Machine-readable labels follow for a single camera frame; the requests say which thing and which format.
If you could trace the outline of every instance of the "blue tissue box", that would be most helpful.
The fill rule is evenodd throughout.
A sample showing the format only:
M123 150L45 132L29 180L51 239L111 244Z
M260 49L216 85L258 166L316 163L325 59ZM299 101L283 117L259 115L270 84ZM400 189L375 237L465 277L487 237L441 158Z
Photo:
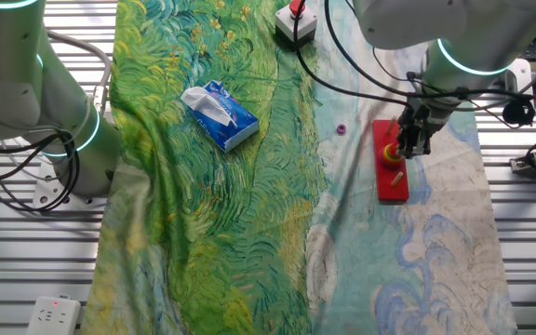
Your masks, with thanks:
M241 106L239 102L237 102L237 100L224 89L221 82L212 80L204 86L204 89L208 94L205 94L202 99L206 102L208 102L208 100L214 100L219 103L223 109L223 111L221 111L223 113L222 117L226 117L226 115L224 115L224 112L226 112L232 120L229 122L228 126L213 119L211 117L212 115L208 114L208 112L203 113L197 111L192 109L187 102L186 104L188 104L188 109L197 120L197 123L202 126L210 138L212 138L224 152L228 153L237 146L237 144L258 131L258 118L243 108L243 106ZM200 103L203 105L198 104L196 109L204 111L205 109L213 108L211 103Z

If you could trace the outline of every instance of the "small purple object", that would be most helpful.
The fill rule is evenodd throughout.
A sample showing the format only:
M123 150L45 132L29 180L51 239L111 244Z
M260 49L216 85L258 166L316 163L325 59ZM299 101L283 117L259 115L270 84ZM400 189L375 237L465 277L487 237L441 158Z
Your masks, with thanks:
M339 124L338 127L336 127L336 132L339 133L339 135L344 135L346 132L346 126L343 124Z

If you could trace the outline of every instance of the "red button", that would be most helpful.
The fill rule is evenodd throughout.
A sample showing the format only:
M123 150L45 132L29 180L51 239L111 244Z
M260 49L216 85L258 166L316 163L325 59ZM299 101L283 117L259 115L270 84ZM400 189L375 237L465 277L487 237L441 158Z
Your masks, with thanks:
M293 13L293 15L297 15L297 9L299 8L299 5L302 3L302 0L293 0L293 2L288 5L288 9L290 9L290 12ZM305 4L303 4L303 7L301 8L301 13L305 10Z

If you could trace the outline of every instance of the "painted tablecloth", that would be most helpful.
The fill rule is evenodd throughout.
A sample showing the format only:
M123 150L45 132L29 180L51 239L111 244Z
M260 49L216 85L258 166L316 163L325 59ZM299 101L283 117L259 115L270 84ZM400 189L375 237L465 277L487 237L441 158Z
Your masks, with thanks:
M402 106L314 83L274 38L281 0L120 0L111 101L121 160L82 334L515 334L473 114L408 161L410 200L377 200L370 122ZM323 4L303 56L318 75L390 96L335 51ZM334 26L387 77L343 1ZM424 46L380 51L416 69ZM220 80L260 119L224 154L186 111ZM347 132L336 132L345 124Z

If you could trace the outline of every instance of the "emergency stop button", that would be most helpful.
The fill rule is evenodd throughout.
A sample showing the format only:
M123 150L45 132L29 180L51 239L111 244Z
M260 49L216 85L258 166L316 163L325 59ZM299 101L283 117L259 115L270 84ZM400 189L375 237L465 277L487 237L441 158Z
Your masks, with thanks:
M302 3L302 0L293 0L288 5L288 9L290 9L290 14L292 18L297 17L297 11L299 11L299 7L301 3ZM303 4L303 7L301 7L301 14L299 15L299 17L303 15L304 10L305 10L305 4Z

